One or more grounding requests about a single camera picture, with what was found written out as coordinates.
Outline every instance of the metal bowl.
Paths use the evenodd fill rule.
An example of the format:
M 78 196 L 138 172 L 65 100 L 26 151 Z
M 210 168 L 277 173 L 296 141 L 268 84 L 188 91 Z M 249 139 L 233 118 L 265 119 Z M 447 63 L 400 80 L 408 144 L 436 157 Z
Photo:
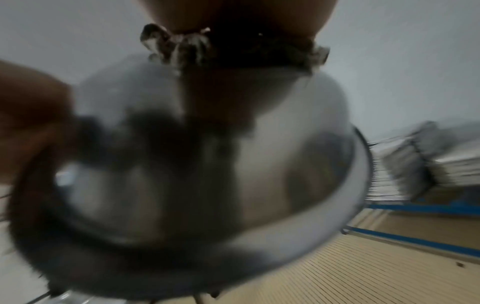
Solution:
M 74 155 L 61 169 L 39 156 L 10 206 L 37 201 L 14 241 L 85 292 L 162 298 L 262 273 L 337 232 L 371 182 L 367 144 L 322 72 L 179 73 L 130 57 L 81 83 L 75 104 Z

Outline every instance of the gray wall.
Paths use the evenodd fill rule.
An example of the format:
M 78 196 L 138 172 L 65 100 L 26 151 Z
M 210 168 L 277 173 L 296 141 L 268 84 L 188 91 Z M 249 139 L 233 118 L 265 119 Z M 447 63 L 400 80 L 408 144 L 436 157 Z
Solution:
M 479 0 L 340 0 L 319 43 L 353 121 L 373 138 L 480 114 Z M 146 15 L 130 0 L 2 0 L 0 58 L 77 83 L 128 54 Z

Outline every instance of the striped surface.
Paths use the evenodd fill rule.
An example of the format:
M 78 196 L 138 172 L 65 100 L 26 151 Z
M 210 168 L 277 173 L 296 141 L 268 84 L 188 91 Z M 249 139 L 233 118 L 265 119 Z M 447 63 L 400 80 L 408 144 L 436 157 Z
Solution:
M 206 303 L 479 303 L 480 265 L 340 236 L 284 269 Z

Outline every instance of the blue metal beam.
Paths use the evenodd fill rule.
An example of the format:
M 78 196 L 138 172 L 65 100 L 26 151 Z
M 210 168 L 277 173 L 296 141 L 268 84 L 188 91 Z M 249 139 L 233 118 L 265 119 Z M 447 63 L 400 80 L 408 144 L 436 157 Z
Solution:
M 442 213 L 453 215 L 480 215 L 480 206 L 449 206 L 449 205 L 389 205 L 389 204 L 369 204 L 366 206 L 369 209 L 382 209 L 394 211 L 408 211 L 420 213 Z
M 465 254 L 465 255 L 480 257 L 480 250 L 478 250 L 478 249 L 449 245 L 449 244 L 444 244 L 444 243 L 437 243 L 437 242 L 427 241 L 427 240 L 420 239 L 420 238 L 401 236 L 401 235 L 397 235 L 397 234 L 378 232 L 378 231 L 361 229 L 361 228 L 350 227 L 350 226 L 345 227 L 345 229 L 350 230 L 350 231 L 354 231 L 354 232 L 358 232 L 358 233 L 362 233 L 362 234 L 367 234 L 367 235 L 372 235 L 372 236 L 377 236 L 377 237 L 383 237 L 383 238 L 391 239 L 391 240 L 395 240 L 395 241 L 406 242 L 406 243 L 411 243 L 411 244 L 415 244 L 415 245 L 427 246 L 427 247 L 431 247 L 431 248 L 435 248 L 435 249 L 455 252 L 455 253 L 459 253 L 459 254 Z

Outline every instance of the hand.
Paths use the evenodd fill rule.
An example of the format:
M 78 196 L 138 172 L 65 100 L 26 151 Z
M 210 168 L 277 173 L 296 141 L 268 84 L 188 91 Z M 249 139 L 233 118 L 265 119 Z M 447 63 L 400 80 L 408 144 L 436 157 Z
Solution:
M 0 61 L 0 183 L 11 183 L 43 148 L 62 142 L 70 93 L 47 74 Z
M 338 0 L 139 0 L 153 20 L 176 34 L 206 27 L 314 37 Z

